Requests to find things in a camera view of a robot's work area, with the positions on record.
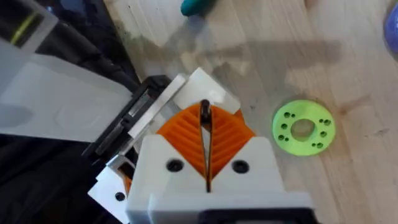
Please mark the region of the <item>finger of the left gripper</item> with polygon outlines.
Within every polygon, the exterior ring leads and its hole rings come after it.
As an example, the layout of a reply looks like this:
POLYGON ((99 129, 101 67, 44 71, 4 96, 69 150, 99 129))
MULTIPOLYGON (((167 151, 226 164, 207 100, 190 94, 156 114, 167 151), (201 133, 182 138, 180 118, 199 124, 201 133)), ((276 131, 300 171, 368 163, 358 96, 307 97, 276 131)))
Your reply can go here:
POLYGON ((121 223, 129 223, 126 208, 135 165, 125 156, 116 155, 96 177, 88 195, 121 223))
POLYGON ((204 69, 198 67, 188 76, 185 84, 173 97, 173 101, 180 109, 185 109, 201 100, 208 100, 211 105, 231 114, 241 109, 241 102, 234 94, 207 74, 204 69))

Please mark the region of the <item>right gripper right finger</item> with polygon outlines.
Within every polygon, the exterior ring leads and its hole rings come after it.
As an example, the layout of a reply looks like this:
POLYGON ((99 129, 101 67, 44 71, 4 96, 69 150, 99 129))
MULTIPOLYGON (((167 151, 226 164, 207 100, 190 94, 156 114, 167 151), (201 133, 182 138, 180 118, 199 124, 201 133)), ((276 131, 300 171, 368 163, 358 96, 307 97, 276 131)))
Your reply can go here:
POLYGON ((256 136, 242 117, 219 107, 211 107, 211 118, 211 192, 283 192, 270 140, 256 136))

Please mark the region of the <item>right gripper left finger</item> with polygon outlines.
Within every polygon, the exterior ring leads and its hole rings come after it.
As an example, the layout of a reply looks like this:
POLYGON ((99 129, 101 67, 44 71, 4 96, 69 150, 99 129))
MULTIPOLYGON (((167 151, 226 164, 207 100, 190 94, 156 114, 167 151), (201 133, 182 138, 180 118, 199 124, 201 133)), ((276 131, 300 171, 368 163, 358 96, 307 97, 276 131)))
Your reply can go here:
POLYGON ((196 223, 208 198, 201 105, 146 135, 127 197, 130 223, 196 223))

